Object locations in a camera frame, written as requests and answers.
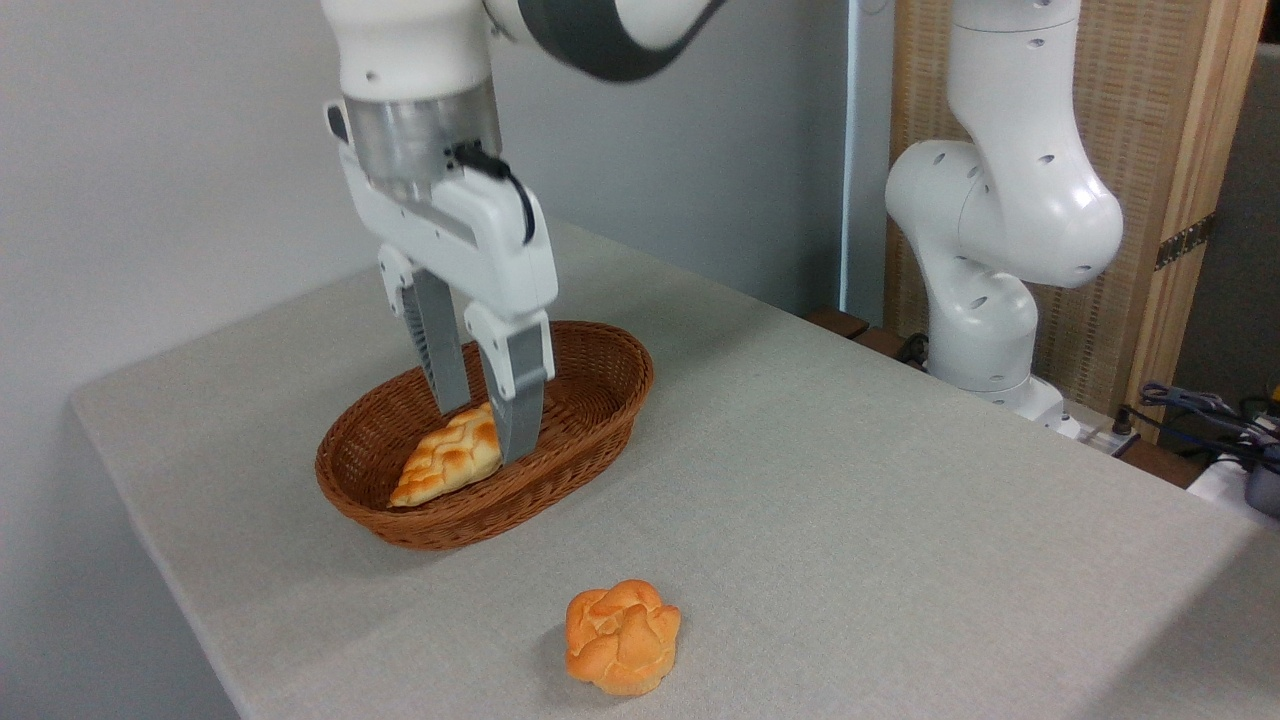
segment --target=orange bread bun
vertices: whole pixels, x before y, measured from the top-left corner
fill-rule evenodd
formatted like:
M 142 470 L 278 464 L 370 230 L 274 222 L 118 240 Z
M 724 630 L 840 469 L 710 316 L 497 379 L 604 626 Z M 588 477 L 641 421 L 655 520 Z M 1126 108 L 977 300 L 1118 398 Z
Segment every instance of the orange bread bun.
M 502 466 L 493 410 L 458 413 L 449 424 L 429 433 L 404 462 L 388 507 L 415 507 L 428 500 L 483 480 Z
M 644 694 L 676 664 L 678 632 L 680 609 L 644 580 L 586 591 L 568 603 L 564 667 L 609 694 Z

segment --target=pastry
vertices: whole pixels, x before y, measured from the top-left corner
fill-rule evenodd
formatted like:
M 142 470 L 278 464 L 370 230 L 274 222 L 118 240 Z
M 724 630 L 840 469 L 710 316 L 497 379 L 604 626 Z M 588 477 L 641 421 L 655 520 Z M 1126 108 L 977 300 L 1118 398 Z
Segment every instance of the pastry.
M 680 609 L 644 580 L 586 591 L 568 603 L 564 667 L 609 694 L 644 694 L 676 664 L 678 632 Z
M 493 410 L 458 413 L 449 424 L 417 443 L 392 491 L 388 507 L 416 507 L 424 502 L 483 480 L 502 466 Z

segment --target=white wall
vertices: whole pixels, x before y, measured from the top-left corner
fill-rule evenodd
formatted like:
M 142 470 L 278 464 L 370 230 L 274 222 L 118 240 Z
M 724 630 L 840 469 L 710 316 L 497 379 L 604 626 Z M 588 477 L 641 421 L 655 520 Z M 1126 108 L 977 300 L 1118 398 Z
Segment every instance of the white wall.
M 508 155 L 570 220 L 831 302 L 844 18 L 733 0 L 626 88 L 504 49 Z M 230 717 L 67 397 L 372 261 L 333 41 L 316 0 L 6 0 L 0 28 L 0 716 Z

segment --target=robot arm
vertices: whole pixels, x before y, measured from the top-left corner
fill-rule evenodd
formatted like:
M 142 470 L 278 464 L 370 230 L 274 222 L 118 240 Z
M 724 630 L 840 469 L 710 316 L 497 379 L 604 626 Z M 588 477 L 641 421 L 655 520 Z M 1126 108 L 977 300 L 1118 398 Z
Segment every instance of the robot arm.
M 1120 204 L 1071 102 L 1080 0 L 955 0 L 947 99 L 974 142 L 927 141 L 886 190 L 929 300 L 929 373 L 1071 434 L 1030 375 L 1038 323 L 1021 279 L 1078 287 L 1120 247 Z
M 323 0 L 340 54 L 329 108 L 361 220 L 431 392 L 470 401 L 451 288 L 471 299 L 504 462 L 534 450 L 556 373 L 545 307 L 558 293 L 538 197 L 498 159 L 489 33 L 603 79 L 671 63 L 723 0 Z

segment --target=oval basket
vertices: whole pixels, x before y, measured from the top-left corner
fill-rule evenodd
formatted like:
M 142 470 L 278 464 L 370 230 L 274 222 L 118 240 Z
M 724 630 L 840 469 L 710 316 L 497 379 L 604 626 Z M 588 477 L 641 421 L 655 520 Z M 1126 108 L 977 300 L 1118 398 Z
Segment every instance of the oval basket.
M 552 347 L 556 378 L 547 383 L 538 448 L 517 462 L 419 507 L 387 507 L 419 439 L 448 420 L 415 368 L 366 393 L 329 428 L 316 451 L 320 489 L 375 536 L 416 550 L 480 542 L 554 505 L 626 447 L 653 386 L 653 360 L 630 333 L 600 323 L 554 322 Z M 486 392 L 476 343 L 462 355 L 472 401 L 460 411 Z

